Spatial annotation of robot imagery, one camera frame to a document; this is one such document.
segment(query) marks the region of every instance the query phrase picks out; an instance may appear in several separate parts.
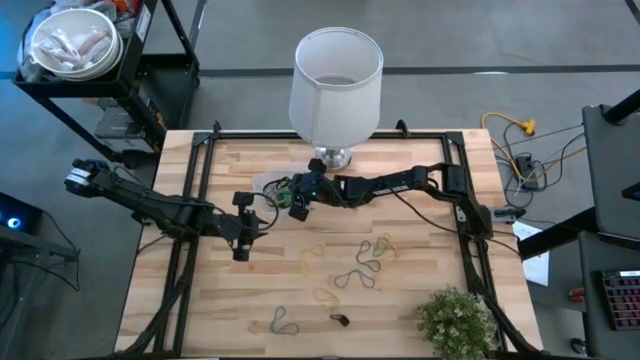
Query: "yellow extension cord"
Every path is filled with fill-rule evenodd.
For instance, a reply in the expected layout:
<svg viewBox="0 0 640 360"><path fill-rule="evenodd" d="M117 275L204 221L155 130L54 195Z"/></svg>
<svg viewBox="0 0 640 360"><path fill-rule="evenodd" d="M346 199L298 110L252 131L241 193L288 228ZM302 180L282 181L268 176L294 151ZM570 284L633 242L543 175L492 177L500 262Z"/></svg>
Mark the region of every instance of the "yellow extension cord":
<svg viewBox="0 0 640 360"><path fill-rule="evenodd" d="M535 127L536 127L536 122L535 120L529 120L529 121L518 121L515 119L512 119L510 117L508 117L507 115L501 114L501 113L497 113L497 112L488 112L484 115L482 115L482 120L481 120L481 125L483 129L487 129L487 119L491 116L494 117L499 117L502 118L506 121L509 121L511 123L517 124L518 126L520 126L520 128L522 130L524 130L525 134L527 134L528 136L533 136L535 134ZM541 177L543 177L546 173L549 172L549 170L556 165L557 163L561 162L562 160L568 159L576 154L581 153L582 151L585 151L587 149L587 147L582 147L576 151L570 152L567 155L564 155L563 157L559 158L559 159L555 159L553 161L551 161L549 163L549 166L546 167L545 170L543 170L538 176L536 176L535 178L526 178L524 176L522 176L522 174L520 173L520 170L518 170L518 167L516 166L515 161L513 160L513 158L511 157L511 155L509 155L508 152L506 152L504 150L504 145L501 145L499 142L497 142L493 137L491 137L491 142L498 147L498 150L500 150L509 160L509 162L511 163L511 167L513 168L513 172L516 174L516 176L518 176L518 178L521 181L537 181L538 179L540 179Z"/></svg>

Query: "white paper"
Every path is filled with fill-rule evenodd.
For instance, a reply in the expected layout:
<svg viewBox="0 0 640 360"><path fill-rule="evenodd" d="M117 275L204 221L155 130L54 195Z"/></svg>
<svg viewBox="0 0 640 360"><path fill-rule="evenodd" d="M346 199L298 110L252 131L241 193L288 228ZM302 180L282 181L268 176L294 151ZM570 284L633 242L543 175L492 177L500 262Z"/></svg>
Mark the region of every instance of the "white paper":
<svg viewBox="0 0 640 360"><path fill-rule="evenodd" d="M542 230L533 226L516 221L513 224L513 233L518 235L520 240L535 235ZM522 263L524 275L527 280L543 286L549 286L549 252L532 257Z"/></svg>

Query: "blue light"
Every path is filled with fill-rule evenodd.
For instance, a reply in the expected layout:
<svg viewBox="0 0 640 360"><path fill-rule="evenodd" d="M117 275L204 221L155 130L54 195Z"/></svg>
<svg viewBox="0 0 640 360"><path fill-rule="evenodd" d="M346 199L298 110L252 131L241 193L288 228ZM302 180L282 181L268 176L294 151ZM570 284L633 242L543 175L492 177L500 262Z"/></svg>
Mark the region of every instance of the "blue light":
<svg viewBox="0 0 640 360"><path fill-rule="evenodd" d="M7 225L9 225L9 228L11 229L17 229L20 226L20 219L11 218L7 221Z"/></svg>

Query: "keyboard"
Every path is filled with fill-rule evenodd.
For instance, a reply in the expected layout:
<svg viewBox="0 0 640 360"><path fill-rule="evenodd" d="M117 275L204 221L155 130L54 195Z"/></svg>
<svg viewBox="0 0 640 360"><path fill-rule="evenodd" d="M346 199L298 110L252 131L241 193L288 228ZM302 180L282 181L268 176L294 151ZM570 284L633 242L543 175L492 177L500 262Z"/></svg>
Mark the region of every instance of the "keyboard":
<svg viewBox="0 0 640 360"><path fill-rule="evenodd" d="M612 330L640 330L640 270L600 271Z"/></svg>

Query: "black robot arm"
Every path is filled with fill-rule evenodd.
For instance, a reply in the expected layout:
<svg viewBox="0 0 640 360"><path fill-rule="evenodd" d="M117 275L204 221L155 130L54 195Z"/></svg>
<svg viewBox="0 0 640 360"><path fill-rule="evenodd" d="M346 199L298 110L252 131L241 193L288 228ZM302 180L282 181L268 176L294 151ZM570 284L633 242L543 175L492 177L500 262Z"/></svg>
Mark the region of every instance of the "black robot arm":
<svg viewBox="0 0 640 360"><path fill-rule="evenodd" d="M491 237L491 213L478 204L470 191L467 172L460 165L438 163L413 168L389 175L367 179L364 177L336 175L333 180L324 176L326 166L319 159L309 163L311 172L295 174L289 183L293 205L289 215L305 221L309 211L306 206L320 202L330 206L355 208L369 203L376 197L398 194L404 191L424 191L436 200L456 204L465 214L469 233ZM432 185L429 175L441 172L442 187Z"/></svg>
<svg viewBox="0 0 640 360"><path fill-rule="evenodd" d="M214 214L218 209L209 202L177 195L163 195L141 184L119 177L107 163L96 160L78 160L64 181L67 191L79 196L105 197L134 213L138 221L153 220L164 234L173 238L192 236L221 237L227 241L236 261L248 261L253 241L266 233L259 230L265 222L254 211L246 209L253 204L253 194L236 192L233 205L238 215Z"/></svg>

